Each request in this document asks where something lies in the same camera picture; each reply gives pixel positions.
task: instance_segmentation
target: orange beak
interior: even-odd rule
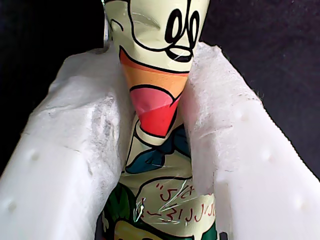
[[[119,58],[141,129],[149,135],[164,138],[174,123],[188,73],[142,64],[132,59],[123,48],[120,48]]]

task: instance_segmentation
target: plastic packaging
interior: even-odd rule
[[[110,36],[136,117],[119,184],[102,212],[115,240],[216,240],[215,198],[198,196],[177,111],[209,0],[111,0]]]

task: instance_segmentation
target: red tongue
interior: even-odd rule
[[[142,130],[153,136],[165,137],[180,97],[174,101],[168,93],[149,87],[135,88],[130,95]]]

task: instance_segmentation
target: black background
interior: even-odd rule
[[[0,173],[64,59],[103,46],[99,0],[0,0]],[[320,0],[211,0],[218,45],[320,177]]]

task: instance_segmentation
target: cartoon duck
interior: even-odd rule
[[[141,129],[165,138],[175,120],[210,0],[106,0]]]
[[[105,1],[137,115],[125,168],[103,210],[105,239],[217,239],[215,199],[194,191],[177,110],[209,1]]]

